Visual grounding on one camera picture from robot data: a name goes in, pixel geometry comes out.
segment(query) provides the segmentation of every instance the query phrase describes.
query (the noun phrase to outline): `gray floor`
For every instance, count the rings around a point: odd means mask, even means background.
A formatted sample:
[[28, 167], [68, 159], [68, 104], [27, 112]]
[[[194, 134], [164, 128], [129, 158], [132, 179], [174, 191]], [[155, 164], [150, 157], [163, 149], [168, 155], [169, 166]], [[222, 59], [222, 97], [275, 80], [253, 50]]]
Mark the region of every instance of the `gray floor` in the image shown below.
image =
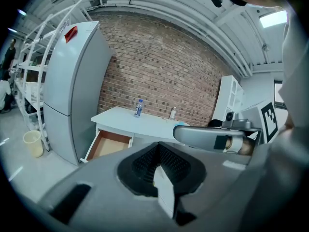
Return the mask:
[[77, 166], [65, 161], [52, 150], [34, 158], [23, 142], [28, 131], [18, 108], [0, 114], [1, 165], [16, 191], [37, 202], [59, 180]]

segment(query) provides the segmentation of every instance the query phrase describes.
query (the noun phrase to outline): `plastic bottle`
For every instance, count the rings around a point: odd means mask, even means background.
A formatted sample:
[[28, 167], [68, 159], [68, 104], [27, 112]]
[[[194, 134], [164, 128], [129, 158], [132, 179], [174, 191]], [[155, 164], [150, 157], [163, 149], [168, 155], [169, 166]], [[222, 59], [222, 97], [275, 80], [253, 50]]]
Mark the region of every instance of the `plastic bottle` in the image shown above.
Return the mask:
[[135, 107], [134, 116], [135, 116], [136, 118], [139, 118], [139, 117], [140, 117], [142, 108], [143, 108], [143, 100], [140, 99], [139, 102], [136, 103], [136, 107]]
[[176, 107], [174, 106], [173, 110], [170, 113], [169, 119], [174, 120], [175, 119], [175, 114], [176, 114]]

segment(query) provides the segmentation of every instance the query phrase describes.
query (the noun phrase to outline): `bottle with blue label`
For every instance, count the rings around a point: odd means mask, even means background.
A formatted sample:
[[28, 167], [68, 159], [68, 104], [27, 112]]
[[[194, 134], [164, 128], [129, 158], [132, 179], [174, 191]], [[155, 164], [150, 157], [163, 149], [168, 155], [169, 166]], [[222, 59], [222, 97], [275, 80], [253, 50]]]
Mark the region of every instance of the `bottle with blue label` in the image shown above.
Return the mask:
[[141, 114], [141, 110], [143, 108], [143, 100], [140, 99], [138, 103], [136, 103], [134, 116], [139, 118]]

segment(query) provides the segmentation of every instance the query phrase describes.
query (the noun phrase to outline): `person in white shirt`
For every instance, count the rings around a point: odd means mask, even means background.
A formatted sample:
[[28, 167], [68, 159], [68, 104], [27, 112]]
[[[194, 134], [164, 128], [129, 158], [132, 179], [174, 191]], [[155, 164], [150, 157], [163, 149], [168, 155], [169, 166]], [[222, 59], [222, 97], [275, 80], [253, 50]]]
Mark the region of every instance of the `person in white shirt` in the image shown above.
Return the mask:
[[5, 71], [3, 78], [0, 80], [0, 111], [9, 112], [11, 110], [11, 103], [13, 100], [12, 92], [8, 79], [10, 78], [9, 72]]
[[289, 112], [281, 131], [309, 126], [309, 38], [305, 31], [307, 0], [231, 0], [244, 6], [246, 3], [263, 7], [281, 7], [288, 12], [289, 24], [283, 43], [284, 80], [279, 91]]

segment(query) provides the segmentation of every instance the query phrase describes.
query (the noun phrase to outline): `person in black shirt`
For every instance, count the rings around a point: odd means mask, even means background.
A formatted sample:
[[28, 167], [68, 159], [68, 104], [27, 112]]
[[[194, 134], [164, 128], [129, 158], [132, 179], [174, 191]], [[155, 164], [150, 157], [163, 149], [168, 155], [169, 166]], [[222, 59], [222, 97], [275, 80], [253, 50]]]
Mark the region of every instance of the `person in black shirt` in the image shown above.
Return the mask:
[[10, 70], [12, 66], [15, 53], [16, 53], [16, 49], [14, 47], [15, 43], [16, 43], [16, 39], [12, 39], [9, 49], [6, 51], [4, 61], [2, 62], [2, 66], [1, 66], [1, 68], [4, 70]]

